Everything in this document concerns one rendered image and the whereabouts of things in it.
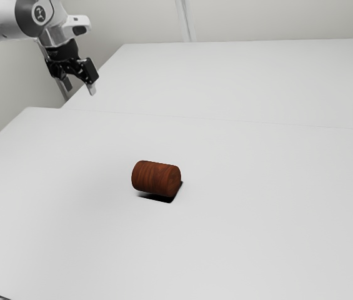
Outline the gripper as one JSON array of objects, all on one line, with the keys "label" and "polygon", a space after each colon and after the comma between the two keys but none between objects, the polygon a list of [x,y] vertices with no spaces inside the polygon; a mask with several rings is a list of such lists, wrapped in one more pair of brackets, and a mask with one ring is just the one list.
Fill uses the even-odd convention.
[{"label": "gripper", "polygon": [[79,48],[75,39],[70,39],[58,47],[46,47],[46,66],[50,75],[58,79],[67,92],[72,90],[72,84],[61,63],[68,63],[69,73],[82,81],[91,96],[96,93],[96,81],[99,79],[98,71],[91,58],[81,59]]}]

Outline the brown wooden mug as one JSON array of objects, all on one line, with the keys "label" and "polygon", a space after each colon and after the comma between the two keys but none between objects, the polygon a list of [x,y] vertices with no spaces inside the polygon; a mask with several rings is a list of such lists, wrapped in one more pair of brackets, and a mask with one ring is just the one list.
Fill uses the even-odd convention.
[{"label": "brown wooden mug", "polygon": [[181,186],[181,171],[171,164],[138,161],[133,167],[131,183],[135,190],[174,197]]}]

